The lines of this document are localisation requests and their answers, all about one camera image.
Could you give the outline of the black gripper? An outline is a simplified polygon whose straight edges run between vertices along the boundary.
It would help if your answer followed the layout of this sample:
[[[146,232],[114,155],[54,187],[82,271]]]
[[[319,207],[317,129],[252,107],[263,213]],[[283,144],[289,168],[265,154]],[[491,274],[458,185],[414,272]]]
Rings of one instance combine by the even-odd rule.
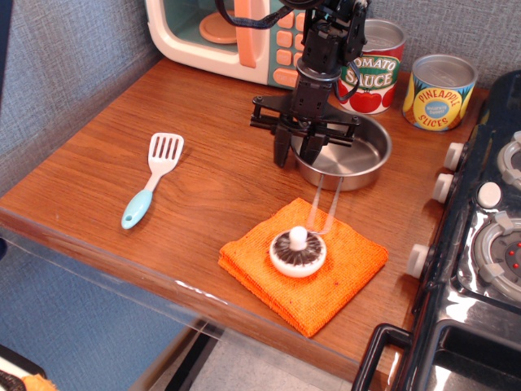
[[[295,89],[280,96],[256,96],[250,125],[274,136],[274,163],[283,168],[293,137],[303,138],[299,157],[312,165],[328,143],[352,146],[361,121],[328,103],[336,92],[342,69],[318,72],[298,67]]]

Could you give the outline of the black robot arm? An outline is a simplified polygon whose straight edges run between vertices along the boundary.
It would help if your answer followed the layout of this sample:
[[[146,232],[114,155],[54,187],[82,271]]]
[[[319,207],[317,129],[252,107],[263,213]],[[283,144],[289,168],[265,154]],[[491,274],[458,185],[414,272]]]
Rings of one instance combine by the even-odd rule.
[[[296,86],[282,96],[257,96],[250,125],[274,136],[274,163],[283,167],[294,137],[302,139],[300,159],[311,165],[328,143],[351,146],[361,119],[328,103],[341,95],[338,81],[344,67],[358,74],[354,60],[366,44],[367,1],[289,2],[307,7],[304,16],[304,50],[297,61]]]

